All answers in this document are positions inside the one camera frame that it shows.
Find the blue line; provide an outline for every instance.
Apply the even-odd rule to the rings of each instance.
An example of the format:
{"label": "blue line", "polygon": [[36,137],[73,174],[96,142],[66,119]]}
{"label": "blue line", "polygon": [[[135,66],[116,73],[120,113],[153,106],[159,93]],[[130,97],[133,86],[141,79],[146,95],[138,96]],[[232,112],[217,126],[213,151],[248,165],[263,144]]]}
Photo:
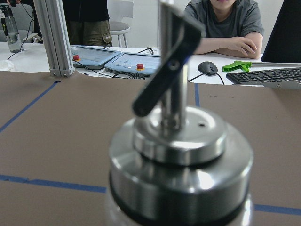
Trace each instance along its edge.
{"label": "blue line", "polygon": [[297,208],[288,208],[280,206],[268,206],[268,205],[258,205],[254,207],[255,211],[261,212],[270,212],[270,213],[280,213],[280,214],[289,214],[289,215],[298,215],[301,216],[301,209]]}
{"label": "blue line", "polygon": [[10,181],[10,182],[39,185],[39,186],[59,187],[59,188],[88,191],[88,192],[98,192],[98,193],[106,192],[106,187],[81,185],[81,184],[58,182],[58,181],[51,181],[51,180],[39,180],[39,179],[29,180],[28,178],[5,176],[5,175],[0,175],[0,181]]}
{"label": "blue line", "polygon": [[197,83],[194,83],[194,95],[195,95],[195,100],[196,100],[196,106],[200,107],[199,94],[198,94],[198,84]]}
{"label": "blue line", "polygon": [[35,98],[33,101],[31,101],[25,108],[23,108],[21,111],[19,111],[14,117],[12,117],[7,123],[5,123],[0,128],[0,133],[6,129],[11,123],[13,123],[14,120],[16,120],[21,114],[23,114],[28,108],[30,108],[34,103],[36,103],[42,96],[44,96],[46,93],[48,93],[57,83],[60,81],[55,81],[47,90],[42,92],[37,98]]}

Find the black keyboard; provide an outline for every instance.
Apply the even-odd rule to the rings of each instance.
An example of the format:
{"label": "black keyboard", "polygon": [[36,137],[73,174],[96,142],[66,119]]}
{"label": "black keyboard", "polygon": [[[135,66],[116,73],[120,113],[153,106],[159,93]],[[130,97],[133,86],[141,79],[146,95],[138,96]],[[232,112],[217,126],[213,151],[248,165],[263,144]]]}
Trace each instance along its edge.
{"label": "black keyboard", "polygon": [[301,67],[228,73],[226,78],[235,84],[261,84],[262,82],[280,82],[288,79],[301,81]]}

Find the chair backrest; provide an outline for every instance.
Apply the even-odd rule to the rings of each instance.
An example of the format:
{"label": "chair backrest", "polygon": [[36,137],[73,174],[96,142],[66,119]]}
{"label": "chair backrest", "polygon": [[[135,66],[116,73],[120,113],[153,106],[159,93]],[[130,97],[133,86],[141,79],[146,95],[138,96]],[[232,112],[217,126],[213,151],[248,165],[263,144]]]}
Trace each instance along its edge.
{"label": "chair backrest", "polygon": [[133,1],[108,0],[110,21],[121,21],[124,17],[133,18],[133,10]]}
{"label": "chair backrest", "polygon": [[[21,4],[17,4],[16,7],[10,7],[17,24],[20,39],[26,38],[28,30],[29,30],[28,33],[29,35],[33,33],[33,22],[30,24],[30,21],[32,19],[29,17],[29,15],[33,16],[32,15],[33,9],[30,5],[27,4],[23,4],[23,6]],[[2,29],[0,30],[0,41],[6,41]]]}

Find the person's hand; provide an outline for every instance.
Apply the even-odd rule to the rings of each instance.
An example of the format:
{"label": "person's hand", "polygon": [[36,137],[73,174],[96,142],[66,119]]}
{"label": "person's hand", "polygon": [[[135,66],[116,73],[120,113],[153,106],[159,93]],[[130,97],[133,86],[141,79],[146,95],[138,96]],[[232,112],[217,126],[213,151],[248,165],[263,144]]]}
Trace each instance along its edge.
{"label": "person's hand", "polygon": [[21,3],[21,0],[16,0],[16,3],[17,3],[17,4]]}
{"label": "person's hand", "polygon": [[239,51],[245,56],[248,56],[248,53],[255,54],[255,50],[257,50],[256,45],[251,39],[243,37],[229,38],[227,40],[226,48]]}

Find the green plastic object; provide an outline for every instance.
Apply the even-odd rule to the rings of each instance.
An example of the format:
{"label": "green plastic object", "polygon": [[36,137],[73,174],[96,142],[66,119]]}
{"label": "green plastic object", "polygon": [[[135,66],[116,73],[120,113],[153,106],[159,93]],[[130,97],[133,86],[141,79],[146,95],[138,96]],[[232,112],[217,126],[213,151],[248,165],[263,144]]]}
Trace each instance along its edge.
{"label": "green plastic object", "polygon": [[244,72],[248,72],[249,71],[249,67],[251,67],[252,63],[251,62],[246,62],[246,61],[234,61],[234,63],[223,66],[222,67],[222,71],[223,72],[231,72],[234,71],[236,69],[241,69]]}

